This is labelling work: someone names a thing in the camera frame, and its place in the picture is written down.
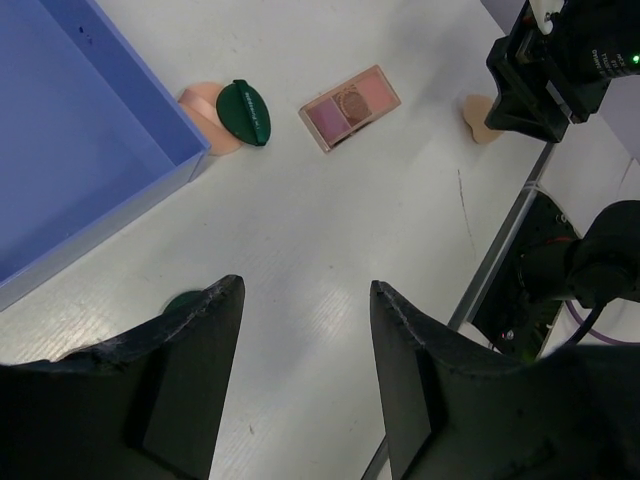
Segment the three-colour blush palette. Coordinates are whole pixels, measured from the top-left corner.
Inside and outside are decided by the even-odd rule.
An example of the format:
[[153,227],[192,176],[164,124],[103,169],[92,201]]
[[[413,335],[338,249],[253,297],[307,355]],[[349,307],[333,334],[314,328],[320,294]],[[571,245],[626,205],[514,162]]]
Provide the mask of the three-colour blush palette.
[[400,105],[384,72],[374,65],[304,105],[299,116],[328,153]]

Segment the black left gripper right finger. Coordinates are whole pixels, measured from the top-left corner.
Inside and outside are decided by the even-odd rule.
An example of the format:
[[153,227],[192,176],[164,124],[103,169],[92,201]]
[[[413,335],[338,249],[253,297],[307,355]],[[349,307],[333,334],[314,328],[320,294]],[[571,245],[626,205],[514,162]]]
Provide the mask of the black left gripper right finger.
[[381,281],[370,318],[394,478],[638,477],[637,347],[565,346],[523,364]]

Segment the peach round puff with ribbon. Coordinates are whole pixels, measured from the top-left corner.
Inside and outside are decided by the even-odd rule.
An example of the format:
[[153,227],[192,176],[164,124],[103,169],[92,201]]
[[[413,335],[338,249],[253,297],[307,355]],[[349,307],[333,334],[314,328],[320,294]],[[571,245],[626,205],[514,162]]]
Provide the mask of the peach round puff with ribbon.
[[201,82],[187,87],[178,99],[179,105],[210,144],[209,153],[224,156],[239,150],[242,142],[229,133],[217,113],[216,101],[224,86]]

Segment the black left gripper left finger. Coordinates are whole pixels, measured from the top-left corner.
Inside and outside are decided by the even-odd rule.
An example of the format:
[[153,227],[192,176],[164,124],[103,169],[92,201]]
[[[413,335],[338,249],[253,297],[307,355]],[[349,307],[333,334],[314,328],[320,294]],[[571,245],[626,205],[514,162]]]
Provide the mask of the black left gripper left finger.
[[228,275],[190,313],[160,315],[61,362],[1,369],[5,479],[205,479],[241,326]]

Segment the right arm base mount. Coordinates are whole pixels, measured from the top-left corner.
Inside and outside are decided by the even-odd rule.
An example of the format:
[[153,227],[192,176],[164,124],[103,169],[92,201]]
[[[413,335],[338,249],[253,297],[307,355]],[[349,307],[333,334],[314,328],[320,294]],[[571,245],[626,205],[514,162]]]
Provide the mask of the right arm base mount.
[[540,356],[573,298],[567,275],[579,241],[556,202],[535,191],[471,321],[499,353],[526,363]]

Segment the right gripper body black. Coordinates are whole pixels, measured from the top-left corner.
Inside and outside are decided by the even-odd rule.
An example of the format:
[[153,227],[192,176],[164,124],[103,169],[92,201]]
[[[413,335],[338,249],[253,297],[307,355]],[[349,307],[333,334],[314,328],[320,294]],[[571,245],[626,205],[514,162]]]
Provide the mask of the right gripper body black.
[[598,112],[610,83],[639,72],[636,1],[527,1],[487,67],[497,98],[485,124],[548,143]]

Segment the beige gourd sponge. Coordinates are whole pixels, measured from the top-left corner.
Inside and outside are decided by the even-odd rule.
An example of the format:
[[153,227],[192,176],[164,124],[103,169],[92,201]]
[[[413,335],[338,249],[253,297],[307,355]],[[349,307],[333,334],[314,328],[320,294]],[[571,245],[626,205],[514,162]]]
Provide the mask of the beige gourd sponge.
[[462,105],[462,116],[470,129],[475,143],[487,145],[503,135],[503,131],[491,129],[486,125],[486,119],[493,107],[494,100],[488,96],[468,95]]

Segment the purple plastic bin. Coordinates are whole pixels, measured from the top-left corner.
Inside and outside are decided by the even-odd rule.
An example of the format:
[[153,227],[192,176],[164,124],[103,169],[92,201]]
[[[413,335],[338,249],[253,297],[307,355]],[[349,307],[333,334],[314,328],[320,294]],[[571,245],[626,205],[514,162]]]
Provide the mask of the purple plastic bin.
[[209,145],[93,1],[1,5],[1,303],[192,180]]

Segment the green puff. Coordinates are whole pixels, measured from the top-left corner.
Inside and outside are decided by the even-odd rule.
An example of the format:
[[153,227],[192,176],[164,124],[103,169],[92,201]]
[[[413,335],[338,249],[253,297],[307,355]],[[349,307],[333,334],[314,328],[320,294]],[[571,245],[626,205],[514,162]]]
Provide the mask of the green puff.
[[203,290],[189,290],[182,292],[165,305],[161,314],[165,315],[180,315],[184,316],[194,310],[202,303],[204,296]]
[[268,107],[247,81],[236,79],[219,93],[215,107],[223,127],[242,143],[264,147],[272,127]]

